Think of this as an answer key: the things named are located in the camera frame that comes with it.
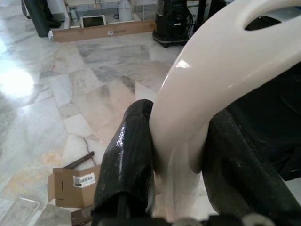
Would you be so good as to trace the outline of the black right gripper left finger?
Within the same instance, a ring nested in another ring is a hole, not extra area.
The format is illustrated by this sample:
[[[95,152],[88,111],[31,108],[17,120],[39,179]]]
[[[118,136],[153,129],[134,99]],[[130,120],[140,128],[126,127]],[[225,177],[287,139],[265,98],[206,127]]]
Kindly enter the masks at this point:
[[[95,189],[92,225],[103,218],[151,217],[155,202],[153,143],[149,119],[153,102],[141,99],[125,111],[105,150]]]

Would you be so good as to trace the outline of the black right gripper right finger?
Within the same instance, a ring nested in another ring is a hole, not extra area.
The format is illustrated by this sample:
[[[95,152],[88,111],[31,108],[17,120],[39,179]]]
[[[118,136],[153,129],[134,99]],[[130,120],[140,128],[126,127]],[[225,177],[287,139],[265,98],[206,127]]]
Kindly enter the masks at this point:
[[[210,120],[202,175],[219,214],[301,215],[300,204],[272,163],[245,138],[226,109]]]

